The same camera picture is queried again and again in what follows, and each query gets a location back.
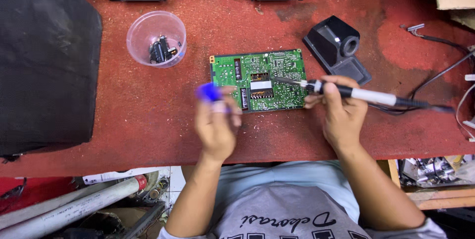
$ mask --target red workbench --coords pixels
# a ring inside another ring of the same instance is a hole
[[[450,46],[412,36],[401,24],[425,23],[422,34],[475,44],[473,34],[436,10],[435,0],[88,1],[103,20],[92,140],[63,151],[24,155],[1,165],[2,176],[87,175],[192,164],[201,147],[193,130],[193,90],[210,81],[209,56],[301,48],[307,78],[318,78],[324,71],[301,40],[333,14],[360,32],[356,56],[372,75],[365,85],[372,90],[407,95],[462,56]],[[171,68],[140,65],[125,45],[134,20],[155,10],[174,13],[186,27],[185,58]],[[456,105],[467,90],[463,75],[469,72],[468,63],[463,64],[417,97]],[[471,117],[466,110],[462,118]],[[243,115],[237,148],[228,162],[334,159],[322,136],[323,119],[321,107]],[[432,111],[394,117],[369,109],[361,143],[377,159],[475,152],[454,115]]]

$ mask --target clear plastic cup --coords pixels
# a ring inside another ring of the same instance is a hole
[[[150,45],[165,35],[168,48],[176,47],[178,52],[169,60],[151,64]],[[153,11],[137,18],[127,32],[127,50],[140,64],[166,68],[175,66],[185,56],[186,31],[183,22],[172,13]]]

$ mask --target pvc pipe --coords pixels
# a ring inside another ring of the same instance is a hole
[[[50,212],[0,230],[0,239],[36,239],[113,204],[147,185],[144,175],[120,182]]]
[[[103,190],[107,187],[114,185],[114,182],[101,182],[98,184],[90,185],[86,188],[79,189],[69,194],[58,196],[56,198],[46,200],[44,202],[22,208],[17,211],[13,211],[7,214],[0,216],[0,230],[14,224],[20,223],[29,218],[36,217],[40,214],[46,213],[53,209],[57,209],[61,206],[64,206],[72,201],[81,199],[90,194],[94,194],[100,190]]]

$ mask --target tile floor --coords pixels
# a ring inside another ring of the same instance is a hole
[[[168,187],[168,190],[163,193],[160,200],[165,201],[165,203],[168,205],[167,207],[173,208],[178,195],[185,186],[185,178],[183,178],[183,173],[181,173],[181,167],[163,167],[163,169],[160,169],[159,171],[159,177],[168,176],[170,178],[170,186]]]

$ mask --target power supply board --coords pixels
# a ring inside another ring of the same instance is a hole
[[[243,113],[301,109],[307,91],[274,77],[306,79],[302,50],[210,56],[211,81],[236,86],[231,95]]]

